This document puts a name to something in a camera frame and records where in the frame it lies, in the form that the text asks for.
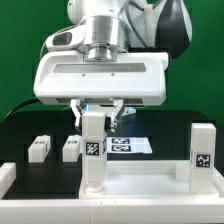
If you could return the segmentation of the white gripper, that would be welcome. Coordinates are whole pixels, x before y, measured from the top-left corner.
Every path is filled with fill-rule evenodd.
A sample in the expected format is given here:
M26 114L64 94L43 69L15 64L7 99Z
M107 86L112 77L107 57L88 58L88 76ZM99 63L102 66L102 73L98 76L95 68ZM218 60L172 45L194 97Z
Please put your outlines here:
M40 61L34 93L45 104L68 104L81 127L82 103L111 105L105 130L114 132L131 106L160 105L166 99L167 54L121 53L115 62L85 62L77 51L46 54Z

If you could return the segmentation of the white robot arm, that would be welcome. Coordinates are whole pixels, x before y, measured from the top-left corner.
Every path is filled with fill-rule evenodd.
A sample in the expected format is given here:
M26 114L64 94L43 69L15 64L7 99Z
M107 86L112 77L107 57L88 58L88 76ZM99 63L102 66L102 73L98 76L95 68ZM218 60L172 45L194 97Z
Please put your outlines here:
M68 0L67 13L73 25L45 41L34 82L40 101L69 105L76 126L83 106L108 106L110 128L127 106L165 101L165 71L192 40L184 0Z

